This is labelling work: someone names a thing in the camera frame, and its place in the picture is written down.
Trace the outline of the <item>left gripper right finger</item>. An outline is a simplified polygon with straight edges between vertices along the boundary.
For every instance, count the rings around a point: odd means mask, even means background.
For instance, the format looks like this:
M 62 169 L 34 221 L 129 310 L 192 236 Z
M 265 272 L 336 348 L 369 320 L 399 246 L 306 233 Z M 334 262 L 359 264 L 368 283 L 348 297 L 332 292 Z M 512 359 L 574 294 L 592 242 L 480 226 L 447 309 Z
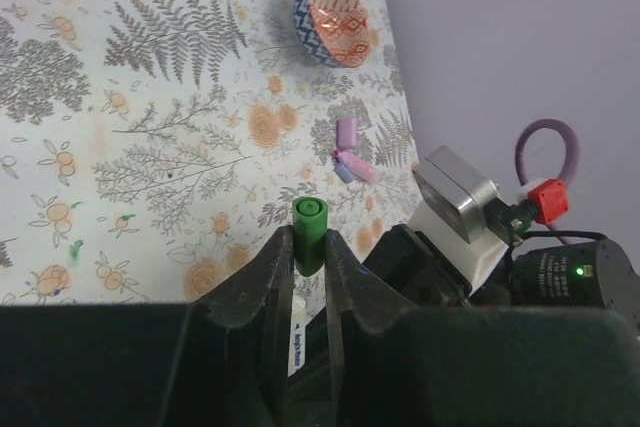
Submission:
M 639 341 L 594 308 L 420 307 L 325 238 L 338 426 L 635 426 Z

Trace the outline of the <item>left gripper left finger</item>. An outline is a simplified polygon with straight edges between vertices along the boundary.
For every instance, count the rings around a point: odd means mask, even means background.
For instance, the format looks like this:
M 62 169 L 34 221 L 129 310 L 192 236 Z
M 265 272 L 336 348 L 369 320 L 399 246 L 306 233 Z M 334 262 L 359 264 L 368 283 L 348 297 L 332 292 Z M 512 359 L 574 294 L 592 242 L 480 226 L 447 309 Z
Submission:
M 5 306 L 5 426 L 281 426 L 293 230 L 191 303 Z

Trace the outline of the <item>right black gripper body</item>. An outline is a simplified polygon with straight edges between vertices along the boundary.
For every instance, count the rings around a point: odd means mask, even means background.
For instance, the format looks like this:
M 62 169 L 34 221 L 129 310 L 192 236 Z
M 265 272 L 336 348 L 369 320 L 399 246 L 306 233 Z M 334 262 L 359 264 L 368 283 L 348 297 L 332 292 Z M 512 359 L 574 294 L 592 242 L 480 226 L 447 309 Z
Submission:
M 406 224 L 386 231 L 363 265 L 419 306 L 462 306 L 471 294 L 470 282 L 435 244 Z

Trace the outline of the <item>white green marker pen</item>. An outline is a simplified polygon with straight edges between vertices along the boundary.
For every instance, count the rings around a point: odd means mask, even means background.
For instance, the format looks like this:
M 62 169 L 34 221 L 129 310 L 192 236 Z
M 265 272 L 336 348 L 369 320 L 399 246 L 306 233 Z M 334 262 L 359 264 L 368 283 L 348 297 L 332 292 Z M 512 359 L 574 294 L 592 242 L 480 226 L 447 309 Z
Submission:
M 293 376 L 305 364 L 307 311 L 306 300 L 296 294 L 292 298 L 288 376 Z

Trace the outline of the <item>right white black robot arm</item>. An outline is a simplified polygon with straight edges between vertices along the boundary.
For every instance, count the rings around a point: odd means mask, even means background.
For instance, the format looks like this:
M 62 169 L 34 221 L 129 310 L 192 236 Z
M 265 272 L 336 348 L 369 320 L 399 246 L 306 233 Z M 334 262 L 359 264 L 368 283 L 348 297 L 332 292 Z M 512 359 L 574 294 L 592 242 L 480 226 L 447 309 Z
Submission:
M 534 231 L 472 244 L 450 229 L 384 233 L 361 269 L 421 307 L 587 307 L 639 317 L 639 275 L 624 249 L 588 231 Z

